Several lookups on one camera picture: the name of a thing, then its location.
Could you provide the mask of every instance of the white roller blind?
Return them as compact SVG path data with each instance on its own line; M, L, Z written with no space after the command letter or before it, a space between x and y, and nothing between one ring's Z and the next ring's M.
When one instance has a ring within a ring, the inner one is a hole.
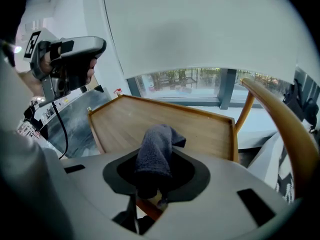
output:
M218 67L292 82L299 49L305 50L299 47L300 40L308 36L287 0L105 0L105 4L126 78ZM320 78L315 67L303 70Z

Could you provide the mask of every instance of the red object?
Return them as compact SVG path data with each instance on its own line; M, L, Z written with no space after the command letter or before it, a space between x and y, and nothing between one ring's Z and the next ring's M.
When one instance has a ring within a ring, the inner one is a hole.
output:
M113 93L115 94L116 92L122 92L121 88L115 89L115 91Z

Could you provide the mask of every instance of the ceiling light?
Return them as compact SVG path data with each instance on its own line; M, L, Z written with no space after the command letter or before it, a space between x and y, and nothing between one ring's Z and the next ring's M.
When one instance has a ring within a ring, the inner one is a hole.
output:
M14 48L14 53L17 54L17 53L19 53L21 50L22 50L21 46L16 46L16 47Z

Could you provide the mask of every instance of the dark gray cloth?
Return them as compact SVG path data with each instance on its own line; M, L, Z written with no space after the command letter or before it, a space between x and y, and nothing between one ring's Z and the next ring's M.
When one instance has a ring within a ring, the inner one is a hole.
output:
M186 138L166 124L149 128L135 161L135 181L140 198L148 199L166 192L172 179L170 161L172 146L184 147Z

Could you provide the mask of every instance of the window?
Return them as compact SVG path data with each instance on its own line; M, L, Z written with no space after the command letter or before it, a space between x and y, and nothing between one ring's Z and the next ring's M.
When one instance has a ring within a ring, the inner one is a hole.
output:
M220 68L182 68L135 77L144 98L216 98Z
M259 82L281 100L284 99L286 89L288 89L290 86L289 82L280 80L272 76L252 71L237 70L235 75L234 88L231 96L232 100L245 100L247 98L248 90L241 85L240 80L242 78L250 78L256 82Z

